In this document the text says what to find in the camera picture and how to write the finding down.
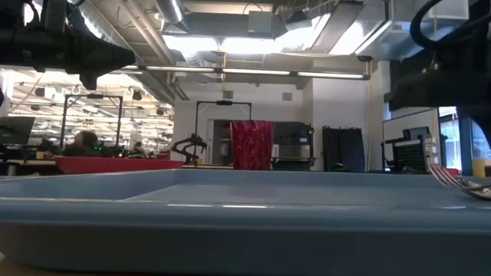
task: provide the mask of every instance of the tray surface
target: tray surface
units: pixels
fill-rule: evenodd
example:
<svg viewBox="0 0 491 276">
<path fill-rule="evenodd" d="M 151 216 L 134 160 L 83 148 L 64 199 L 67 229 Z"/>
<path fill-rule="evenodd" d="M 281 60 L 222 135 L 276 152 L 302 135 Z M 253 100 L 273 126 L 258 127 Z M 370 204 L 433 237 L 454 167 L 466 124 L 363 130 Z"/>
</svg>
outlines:
<svg viewBox="0 0 491 276">
<path fill-rule="evenodd" d="M 489 274 L 490 215 L 491 202 L 432 176 L 177 169 L 13 179 L 0 180 L 0 251 L 70 271 Z"/>
</svg>

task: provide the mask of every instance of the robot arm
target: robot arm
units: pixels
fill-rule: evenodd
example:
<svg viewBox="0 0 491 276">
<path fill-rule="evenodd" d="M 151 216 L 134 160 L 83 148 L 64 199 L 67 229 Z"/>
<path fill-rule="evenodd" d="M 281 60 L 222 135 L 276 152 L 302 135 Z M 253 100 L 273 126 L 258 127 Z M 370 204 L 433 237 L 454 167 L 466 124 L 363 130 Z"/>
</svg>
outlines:
<svg viewBox="0 0 491 276">
<path fill-rule="evenodd" d="M 182 150 L 177 148 L 177 146 L 179 146 L 181 144 L 184 144 L 184 143 L 189 143 L 189 145 L 184 146 Z M 203 138 L 201 138 L 201 137 L 199 137 L 197 135 L 192 134 L 191 137 L 189 137 L 189 138 L 186 138 L 184 140 L 175 142 L 174 145 L 172 146 L 172 149 L 171 150 L 173 152 L 175 152 L 175 153 L 180 153 L 180 154 L 184 155 L 186 157 L 185 164 L 190 164 L 190 163 L 196 164 L 199 156 L 196 156 L 196 155 L 194 155 L 192 153 L 188 153 L 186 151 L 187 148 L 189 148 L 191 146 L 201 146 L 201 153 L 203 153 L 203 150 L 208 145 L 203 140 Z"/>
<path fill-rule="evenodd" d="M 460 26 L 439 41 L 421 32 L 423 16 L 442 0 L 429 0 L 410 26 L 412 39 L 433 52 L 433 63 L 421 74 L 402 78 L 391 93 L 390 109 L 402 107 L 457 107 L 459 117 L 470 117 L 491 142 L 491 93 L 488 71 L 489 0 L 479 0 L 470 10 L 478 18 Z"/>
</svg>

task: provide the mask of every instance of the black metal stand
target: black metal stand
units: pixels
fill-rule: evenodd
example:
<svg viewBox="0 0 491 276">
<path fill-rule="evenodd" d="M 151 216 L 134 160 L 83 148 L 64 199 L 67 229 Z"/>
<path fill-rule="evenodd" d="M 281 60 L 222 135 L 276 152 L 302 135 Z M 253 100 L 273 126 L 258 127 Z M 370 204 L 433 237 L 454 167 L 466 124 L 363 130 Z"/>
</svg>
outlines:
<svg viewBox="0 0 491 276">
<path fill-rule="evenodd" d="M 221 106 L 231 106 L 233 104 L 245 104 L 249 106 L 249 120 L 251 120 L 251 115 L 252 115 L 252 103 L 241 103 L 241 102 L 232 102 L 231 100 L 217 100 L 217 101 L 202 101 L 198 100 L 196 102 L 196 115 L 194 119 L 194 135 L 198 135 L 198 113 L 199 113 L 199 105 L 200 104 L 216 104 L 216 105 L 221 105 Z M 193 155 L 196 155 L 196 145 L 194 146 L 194 153 Z"/>
<path fill-rule="evenodd" d="M 88 95 L 73 95 L 73 94 L 68 94 L 64 95 L 64 106 L 63 106 L 63 120 L 61 121 L 61 136 L 60 136 L 60 150 L 63 149 L 63 144 L 64 144 L 64 128 L 65 124 L 67 122 L 67 110 L 68 108 L 71 107 L 68 106 L 68 99 L 71 97 L 76 97 L 77 99 L 80 99 L 82 97 L 86 97 L 87 99 L 104 99 L 106 98 L 113 98 L 113 99 L 119 99 L 120 100 L 120 106 L 119 106 L 119 111 L 117 114 L 117 130 L 116 130 L 116 146 L 119 146 L 120 144 L 120 130 L 121 130 L 121 116 L 123 114 L 123 96 L 106 96 L 106 95 L 101 95 L 101 94 L 88 94 Z"/>
</svg>

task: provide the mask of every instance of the ceiling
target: ceiling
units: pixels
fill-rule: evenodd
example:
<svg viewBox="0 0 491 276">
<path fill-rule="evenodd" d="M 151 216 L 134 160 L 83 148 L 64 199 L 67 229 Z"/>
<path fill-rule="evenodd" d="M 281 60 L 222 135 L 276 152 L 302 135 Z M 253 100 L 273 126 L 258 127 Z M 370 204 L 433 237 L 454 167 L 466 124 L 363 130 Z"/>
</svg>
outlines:
<svg viewBox="0 0 491 276">
<path fill-rule="evenodd" d="M 104 16 L 107 21 L 114 27 L 114 31 L 118 33 L 142 58 L 142 63 L 152 65 L 165 65 L 166 63 L 157 55 L 155 50 L 150 46 L 146 38 L 141 34 L 139 29 L 131 21 L 128 14 L 120 7 L 118 1 L 114 0 L 90 0 L 89 1 L 97 10 Z M 150 0 L 135 0 L 141 11 L 145 14 L 146 19 L 151 23 L 152 29 L 155 32 L 161 32 L 161 20 L 157 9 L 154 5 L 155 1 Z M 290 1 L 290 5 L 305 5 L 308 1 Z M 273 9 L 278 10 L 279 6 L 287 5 L 286 0 L 262 0 L 258 6 L 248 4 L 247 2 L 236 1 L 183 1 L 183 6 L 188 12 L 200 13 L 215 13 L 215 14 L 248 14 L 249 11 L 271 12 Z M 186 61 L 179 51 L 171 50 L 174 60 L 178 64 L 186 65 Z M 201 53 L 206 62 L 211 64 L 223 64 L 223 56 L 214 54 L 211 51 Z M 333 71 L 349 71 L 354 73 L 364 73 L 365 66 L 361 62 L 357 62 L 354 66 L 352 60 L 354 57 L 337 57 L 333 60 L 332 57 L 309 57 L 296 56 L 295 53 L 289 54 L 227 54 L 226 66 L 235 68 L 252 68 L 252 69 L 286 69 L 289 70 L 311 70 L 314 59 L 330 60 L 332 63 L 328 69 Z M 197 74 L 179 74 L 180 82 L 197 82 Z M 227 75 L 226 81 L 231 83 L 259 83 L 259 84 L 294 84 L 299 89 L 306 83 L 297 77 L 274 77 L 274 76 L 255 76 L 255 75 Z M 206 82 L 215 83 L 222 82 L 221 77 L 209 78 Z"/>
</svg>

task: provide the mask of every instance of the table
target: table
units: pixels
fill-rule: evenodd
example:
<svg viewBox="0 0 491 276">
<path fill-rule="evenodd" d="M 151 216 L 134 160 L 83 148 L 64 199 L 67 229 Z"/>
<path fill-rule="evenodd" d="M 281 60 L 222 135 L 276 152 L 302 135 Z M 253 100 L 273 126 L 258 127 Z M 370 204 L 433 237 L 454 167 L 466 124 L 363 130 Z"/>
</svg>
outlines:
<svg viewBox="0 0 491 276">
<path fill-rule="evenodd" d="M 62 171 L 56 166 L 54 160 L 21 160 L 10 159 L 8 163 L 19 164 L 16 170 L 17 176 L 28 176 L 39 173 L 42 176 L 61 175 Z"/>
</svg>

